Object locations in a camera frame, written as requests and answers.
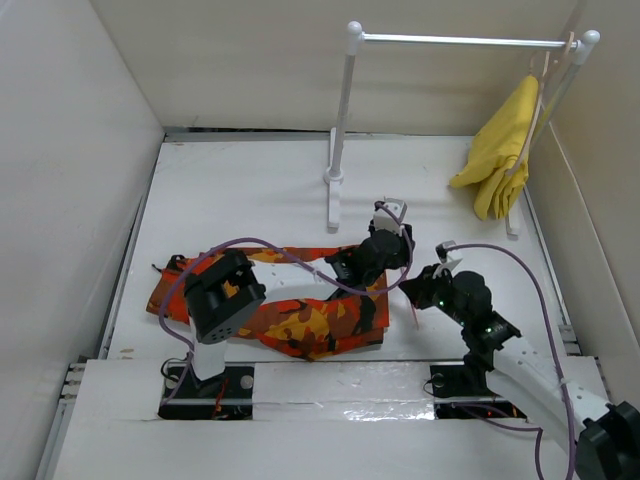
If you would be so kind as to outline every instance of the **horizontal rack bar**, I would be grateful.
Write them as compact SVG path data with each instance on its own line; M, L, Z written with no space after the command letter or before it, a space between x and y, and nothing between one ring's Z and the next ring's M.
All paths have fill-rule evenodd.
M475 37L439 37L433 35L391 35L379 33L362 33L365 43L398 43L398 44L430 44L430 45L468 45L476 47L523 48L530 50L564 50L566 42L561 40L518 40L510 38L475 38ZM578 48L577 41L572 42L570 51Z

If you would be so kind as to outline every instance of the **screw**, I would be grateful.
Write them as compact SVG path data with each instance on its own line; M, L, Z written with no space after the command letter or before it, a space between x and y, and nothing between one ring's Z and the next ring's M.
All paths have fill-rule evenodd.
M434 387L437 387L437 388L444 387L444 375L442 375L441 373L436 373L435 375L432 375L431 383L433 384Z
M249 390L250 388L253 388L253 377L251 375L244 375L240 379L240 386L245 390Z

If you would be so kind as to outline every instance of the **white wall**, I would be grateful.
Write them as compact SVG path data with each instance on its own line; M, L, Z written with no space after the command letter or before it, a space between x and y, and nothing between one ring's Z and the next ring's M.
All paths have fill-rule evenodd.
M0 0L0 478L33 478L162 131L86 0Z
M555 39L575 0L92 0L166 126L328 130L345 29ZM349 128L473 134L522 52L364 46Z
M530 180L578 339L600 356L614 397L637 407L640 384L630 372L640 367L639 16L634 0L588 5L580 31L596 28L602 41L558 111L557 139L547 133L534 152Z

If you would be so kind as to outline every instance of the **rack pole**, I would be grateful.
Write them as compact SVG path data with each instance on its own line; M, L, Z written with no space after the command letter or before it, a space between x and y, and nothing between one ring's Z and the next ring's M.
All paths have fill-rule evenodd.
M362 25L358 22L350 22L347 27L349 43L347 54L344 60L344 74L342 76L342 90L340 92L340 106L338 107L338 121L336 123L335 141L331 154L331 164L325 173L325 181L340 181L342 183L342 147L344 145L344 134L347 129L347 115L349 114L349 96L351 95L351 84L353 82L353 68L356 64L356 53L358 45L362 41Z
M558 105L560 105L560 102L567 93L567 90L569 90L569 87L573 83L573 80L576 78L576 75L580 71L580 68L587 61L591 50L593 50L593 47L595 47L599 41L600 33L596 30L589 30L585 32L580 38L580 45L578 46L578 49L574 54L573 61L569 65L569 68L567 68L567 71L563 75L562 80L560 80L560 83L558 84L558 88L556 88L556 91L553 92L551 100L549 100L549 103L544 109L544 112L542 112L540 118L538 119L538 124L536 125L536 129L533 131L533 137L531 138L531 145L529 149L532 149L540 138L540 135L551 121L553 115L556 113Z
M389 35L379 33L363 33L365 43L383 43L400 45L440 45L467 46L492 48L517 48L525 50L563 51L566 42L562 40L520 40L514 38L482 38L482 37L440 37L436 35ZM573 42L569 51L578 48L578 42Z

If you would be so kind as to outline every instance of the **clothes hanger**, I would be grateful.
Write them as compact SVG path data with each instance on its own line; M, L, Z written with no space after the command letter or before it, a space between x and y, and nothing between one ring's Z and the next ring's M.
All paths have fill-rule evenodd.
M505 172L505 175L507 177L512 176L515 172L518 171L518 168L520 168L520 165L522 165L522 162L524 161L525 155L528 155L529 153L529 148L531 146L531 138L533 137L533 131L536 128L536 124L538 123L538 117L540 115L540 111L542 110L542 97L544 95L544 87L549 82L551 77L553 77L553 75L558 71L558 69L560 68L560 65L564 62L564 60L569 55L569 49L573 44L574 36L575 36L574 32L569 32L569 38L567 39L564 51L562 52L562 55L560 56L559 59L555 59L550 62L551 52L545 52L544 63L542 66L542 74L538 79L538 96L536 98L536 104L533 108L533 116L531 118L531 123L529 124L529 131L527 132L524 145L522 145L522 149L520 150L520 154L518 155L518 159L516 160L516 163L513 165L513 167L511 167L509 170ZM533 68L534 68L534 63L535 63L537 54L538 52L535 52L533 55L531 55L531 58L529 59L529 75L533 75Z

